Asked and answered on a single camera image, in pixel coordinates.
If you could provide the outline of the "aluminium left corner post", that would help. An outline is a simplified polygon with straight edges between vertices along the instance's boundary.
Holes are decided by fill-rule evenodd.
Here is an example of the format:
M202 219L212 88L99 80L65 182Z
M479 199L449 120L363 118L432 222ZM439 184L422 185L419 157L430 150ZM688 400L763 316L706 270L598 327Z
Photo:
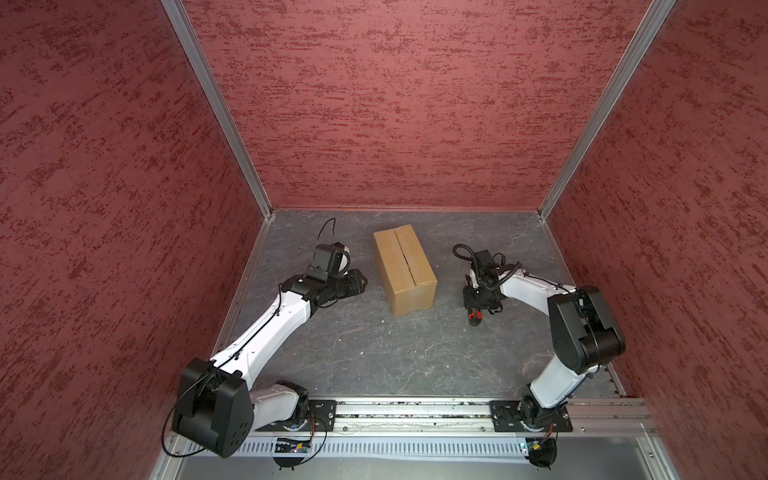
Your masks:
M245 142L211 70L203 48L194 32L191 20L182 1L162 0L161 4L173 30L187 56L196 78L209 102L216 120L229 144L244 178L267 222L273 218L273 207L259 178Z

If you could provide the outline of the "aluminium right corner post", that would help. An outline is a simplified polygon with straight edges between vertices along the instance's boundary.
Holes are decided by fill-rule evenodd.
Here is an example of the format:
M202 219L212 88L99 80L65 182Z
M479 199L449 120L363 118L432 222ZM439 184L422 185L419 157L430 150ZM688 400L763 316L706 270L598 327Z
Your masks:
M548 221L675 4L675 0L650 2L560 173L538 209L538 217L542 223Z

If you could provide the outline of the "aluminium front rail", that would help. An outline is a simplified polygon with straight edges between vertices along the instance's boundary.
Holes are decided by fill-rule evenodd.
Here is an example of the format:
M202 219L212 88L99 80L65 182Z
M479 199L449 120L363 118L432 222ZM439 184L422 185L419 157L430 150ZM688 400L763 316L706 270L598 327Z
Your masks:
M336 436L545 436L547 433L496 433L489 398L340 397ZM572 398L566 404L573 437L655 437L659 434L640 398Z

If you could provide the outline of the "brown cardboard express box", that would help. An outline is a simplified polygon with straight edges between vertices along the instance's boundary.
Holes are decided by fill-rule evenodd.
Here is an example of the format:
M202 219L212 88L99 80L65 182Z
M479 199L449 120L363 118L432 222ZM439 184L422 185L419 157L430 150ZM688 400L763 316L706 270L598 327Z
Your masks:
M432 307L437 278L411 225L373 234L375 260L395 317Z

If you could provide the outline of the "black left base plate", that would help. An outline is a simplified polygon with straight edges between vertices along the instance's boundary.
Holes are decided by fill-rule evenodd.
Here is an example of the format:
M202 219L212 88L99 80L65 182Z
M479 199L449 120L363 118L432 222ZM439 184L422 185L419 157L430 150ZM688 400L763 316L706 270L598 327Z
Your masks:
M315 423L315 427L318 428L321 433L325 431L331 432L334 429L337 407L338 402L336 400L310 399L308 401L308 413L301 419L273 422L259 429L255 429L255 432L309 433L311 430L311 422Z

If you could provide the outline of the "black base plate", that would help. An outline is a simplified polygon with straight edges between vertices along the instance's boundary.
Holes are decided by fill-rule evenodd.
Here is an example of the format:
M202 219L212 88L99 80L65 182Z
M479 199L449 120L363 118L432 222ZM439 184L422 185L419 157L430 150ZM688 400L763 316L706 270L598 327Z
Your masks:
M573 425L565 404L540 407L533 398L496 400L489 403L496 433L569 433Z
M338 402L336 400L310 399L308 401L308 413L301 419L273 422L259 429L255 429L255 432L309 433L311 430L311 422L315 423L315 427L318 428L321 433L325 431L331 432L334 429L337 407Z

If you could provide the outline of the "aluminium corner post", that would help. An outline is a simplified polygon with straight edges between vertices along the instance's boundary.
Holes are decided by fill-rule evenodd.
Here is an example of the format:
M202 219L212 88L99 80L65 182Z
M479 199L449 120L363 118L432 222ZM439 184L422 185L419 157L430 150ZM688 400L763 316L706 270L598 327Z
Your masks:
M182 1L162 0L161 4L173 30L187 56L196 78L209 102L216 120L229 144L244 178L267 222L273 218L273 207L259 178L245 142L211 70L203 48L194 32L191 20Z
M650 2L560 173L538 209L538 217L542 223L548 221L675 4L675 0Z

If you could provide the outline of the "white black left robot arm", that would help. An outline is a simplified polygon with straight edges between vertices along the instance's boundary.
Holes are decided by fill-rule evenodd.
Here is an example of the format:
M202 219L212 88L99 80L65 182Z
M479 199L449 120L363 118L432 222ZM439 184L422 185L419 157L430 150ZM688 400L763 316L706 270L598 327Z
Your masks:
M257 377L283 343L318 310L362 294L367 279L340 242L318 244L307 270L280 283L266 311L228 347L183 369L164 425L221 458L248 434L272 424L302 428L310 420L306 389L289 381L255 390Z

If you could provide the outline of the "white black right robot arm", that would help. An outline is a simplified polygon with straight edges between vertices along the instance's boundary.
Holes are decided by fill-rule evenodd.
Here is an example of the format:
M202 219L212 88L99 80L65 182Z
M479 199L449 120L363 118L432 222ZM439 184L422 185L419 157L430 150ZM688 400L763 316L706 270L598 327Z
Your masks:
M583 381L626 349L624 335L602 292L594 286L544 279L519 262L506 264L502 254L475 251L465 244L456 244L452 253L470 266L462 295L472 326L482 322L484 313L502 312L505 299L547 315L554 356L526 387L511 419L531 432L553 426Z

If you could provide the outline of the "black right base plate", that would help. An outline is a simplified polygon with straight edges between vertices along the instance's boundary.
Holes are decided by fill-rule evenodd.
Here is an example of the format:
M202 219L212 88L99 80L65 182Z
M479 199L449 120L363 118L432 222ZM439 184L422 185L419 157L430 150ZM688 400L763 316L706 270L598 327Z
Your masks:
M573 425L565 404L540 407L533 398L496 400L489 403L496 433L569 433Z

